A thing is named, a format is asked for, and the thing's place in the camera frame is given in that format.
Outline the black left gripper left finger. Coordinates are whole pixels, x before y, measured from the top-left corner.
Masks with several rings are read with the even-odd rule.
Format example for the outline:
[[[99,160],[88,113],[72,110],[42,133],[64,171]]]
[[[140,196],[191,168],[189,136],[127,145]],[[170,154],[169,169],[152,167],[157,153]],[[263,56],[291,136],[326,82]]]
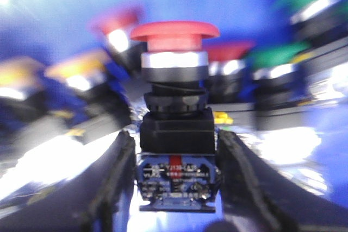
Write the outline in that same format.
[[[121,131],[84,172],[1,218],[1,231],[126,231],[134,169],[135,141]]]

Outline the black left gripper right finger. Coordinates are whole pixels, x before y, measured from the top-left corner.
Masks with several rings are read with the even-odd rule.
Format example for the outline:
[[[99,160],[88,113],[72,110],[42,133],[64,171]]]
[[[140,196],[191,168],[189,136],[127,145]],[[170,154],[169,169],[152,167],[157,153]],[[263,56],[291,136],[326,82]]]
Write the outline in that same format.
[[[279,174],[231,131],[217,139],[225,219],[240,231],[347,231],[347,209]]]

